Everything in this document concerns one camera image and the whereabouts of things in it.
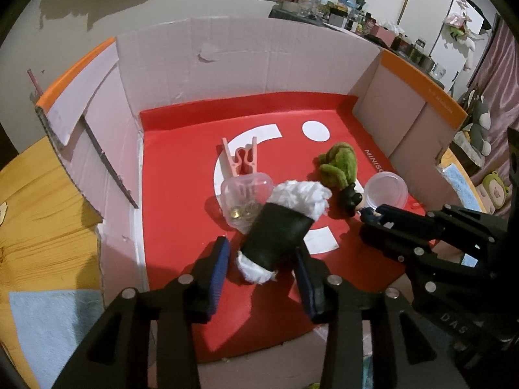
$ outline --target pink curtain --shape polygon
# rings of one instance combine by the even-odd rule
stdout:
[[[487,174],[497,171],[505,184],[510,185],[507,127],[519,130],[519,44],[503,21],[472,86],[476,84],[490,107],[492,152],[481,171],[472,176],[472,182],[479,185]],[[510,198],[496,215],[507,218],[509,210]]]

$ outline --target orange cardboard edge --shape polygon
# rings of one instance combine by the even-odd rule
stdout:
[[[74,78],[99,54],[101,54],[106,48],[112,45],[115,42],[115,38],[109,38],[104,41],[102,44],[96,46],[92,51],[86,54],[82,59],[80,59],[76,64],[74,64],[70,69],[64,72],[61,76],[58,77],[54,81],[50,87],[45,90],[43,95],[40,97],[37,106],[41,107],[42,110],[47,114],[50,110],[50,107],[53,106],[54,102],[58,99],[61,93],[66,89],[66,87],[74,80]]]
[[[460,128],[466,117],[466,112],[432,79],[388,50],[383,50],[380,64],[430,103],[454,130]]]

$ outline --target cardboard flap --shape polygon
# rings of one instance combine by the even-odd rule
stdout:
[[[85,111],[90,98],[101,84],[108,72],[115,66],[118,60],[115,43],[111,43],[95,56],[76,76],[66,85],[62,92],[50,105],[47,118],[50,128],[58,141],[66,146],[72,135],[79,118]],[[48,91],[54,94],[57,85]],[[42,105],[47,105],[50,96],[42,96]]]
[[[438,168],[437,157],[445,152],[456,131],[435,108],[426,104],[415,123],[389,157],[405,180],[409,192],[427,209],[453,202],[452,186]]]
[[[424,98],[407,83],[386,67],[378,66],[362,103],[354,109],[354,115],[389,157],[424,105]]]

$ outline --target red mat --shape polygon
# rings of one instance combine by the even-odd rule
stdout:
[[[282,138],[258,145],[258,171],[274,184],[288,179],[318,180],[315,158],[338,141],[350,143],[359,163],[362,186],[380,168],[392,171],[389,161],[353,117],[353,96],[283,92],[207,100],[162,107],[141,113],[144,126],[143,226],[147,273],[151,289],[190,271],[207,254],[216,237],[225,235],[233,250],[241,234],[230,228],[214,195],[213,173],[228,140],[251,128],[276,124]],[[308,139],[306,121],[316,120],[330,131],[325,142]],[[316,257],[332,273],[357,288],[379,291],[398,278],[402,265],[365,246],[359,238],[360,221],[347,221],[330,202],[328,216],[312,228],[330,227],[340,247]],[[409,198],[408,206],[416,207]],[[415,210],[423,213],[421,208]],[[290,271],[277,282],[249,285],[234,262],[229,265],[218,312],[207,325],[194,327],[200,361],[231,357],[267,348],[300,336],[313,325],[299,303],[289,297]]]

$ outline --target wooden table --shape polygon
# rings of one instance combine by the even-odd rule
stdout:
[[[25,360],[9,305],[10,291],[100,288],[101,218],[84,201],[43,138],[0,171],[0,341],[31,388],[38,388]]]
[[[479,207],[481,208],[481,211],[484,213],[487,213],[485,209],[485,205],[483,205],[483,202],[481,201],[481,198],[479,197],[479,194],[476,192],[476,187],[474,187],[474,184],[472,183],[469,175],[466,173],[465,169],[461,166],[461,163],[458,161],[458,158],[453,154],[453,152],[447,148],[447,151],[443,154],[440,165],[443,169],[447,168],[450,164],[455,164],[459,171],[461,172],[461,175],[463,175],[463,178],[469,185],[470,189],[472,190],[472,193],[474,194],[477,202],[479,203]]]

